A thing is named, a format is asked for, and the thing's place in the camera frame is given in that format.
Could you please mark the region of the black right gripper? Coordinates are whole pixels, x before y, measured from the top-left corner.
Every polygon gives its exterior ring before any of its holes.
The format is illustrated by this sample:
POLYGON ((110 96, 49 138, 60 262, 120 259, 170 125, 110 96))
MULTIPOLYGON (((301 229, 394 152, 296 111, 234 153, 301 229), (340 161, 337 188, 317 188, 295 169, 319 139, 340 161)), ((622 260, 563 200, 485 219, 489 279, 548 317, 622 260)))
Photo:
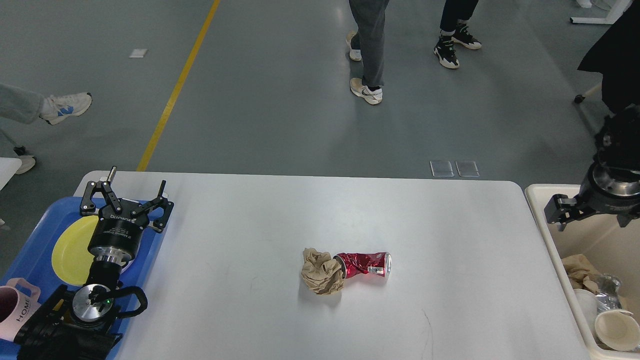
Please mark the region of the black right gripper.
POLYGON ((547 224, 564 231, 568 223, 593 215, 616 215, 620 228, 640 218, 640 178, 637 171, 610 169, 597 162, 589 167, 578 194, 553 194, 544 208, 547 224))

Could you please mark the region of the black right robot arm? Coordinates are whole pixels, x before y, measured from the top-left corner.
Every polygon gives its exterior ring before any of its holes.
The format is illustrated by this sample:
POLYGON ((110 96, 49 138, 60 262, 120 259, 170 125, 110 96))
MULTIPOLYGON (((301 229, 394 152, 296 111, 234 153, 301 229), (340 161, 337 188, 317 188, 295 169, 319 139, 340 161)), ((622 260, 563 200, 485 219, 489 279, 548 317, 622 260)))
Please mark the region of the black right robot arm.
POLYGON ((554 194, 544 208, 546 222, 563 231, 593 215, 615 215, 626 227, 640 212, 640 119, 638 105, 606 116, 595 135, 596 153, 576 196, 554 194))

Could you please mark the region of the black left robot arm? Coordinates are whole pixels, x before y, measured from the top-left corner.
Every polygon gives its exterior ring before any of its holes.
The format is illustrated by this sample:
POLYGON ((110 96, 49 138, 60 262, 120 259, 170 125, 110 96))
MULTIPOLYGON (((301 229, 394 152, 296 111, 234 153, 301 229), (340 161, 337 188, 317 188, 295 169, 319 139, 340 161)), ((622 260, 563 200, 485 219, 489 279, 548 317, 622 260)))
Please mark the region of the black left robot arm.
POLYGON ((35 290, 1 340, 3 360, 111 360, 128 319, 147 309, 142 285, 174 203, 164 182, 149 201, 119 197, 114 177, 54 202, 1 276, 25 296, 35 290))

